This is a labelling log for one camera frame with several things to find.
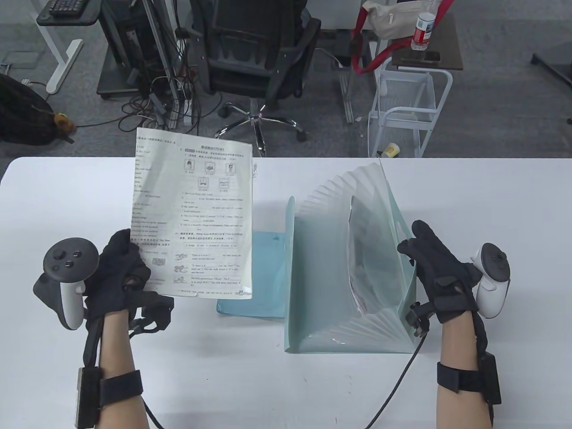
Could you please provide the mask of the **person's right hand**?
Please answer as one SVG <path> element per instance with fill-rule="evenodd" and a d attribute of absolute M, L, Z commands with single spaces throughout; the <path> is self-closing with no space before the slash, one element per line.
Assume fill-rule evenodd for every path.
<path fill-rule="evenodd" d="M 417 266 L 417 277 L 438 321 L 443 324 L 465 312 L 478 312 L 472 288 L 482 275 L 469 263 L 462 263 L 424 221 L 412 223 L 413 237 L 397 250 Z"/>

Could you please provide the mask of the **person's left hand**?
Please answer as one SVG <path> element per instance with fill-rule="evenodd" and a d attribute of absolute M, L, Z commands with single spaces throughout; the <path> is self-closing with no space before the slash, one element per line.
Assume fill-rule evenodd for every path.
<path fill-rule="evenodd" d="M 85 280 L 86 329 L 106 315 L 127 311 L 135 333 L 165 330 L 171 321 L 174 299 L 145 291 L 151 270 L 130 240 L 130 229 L 117 231 L 100 254 L 96 272 Z"/>

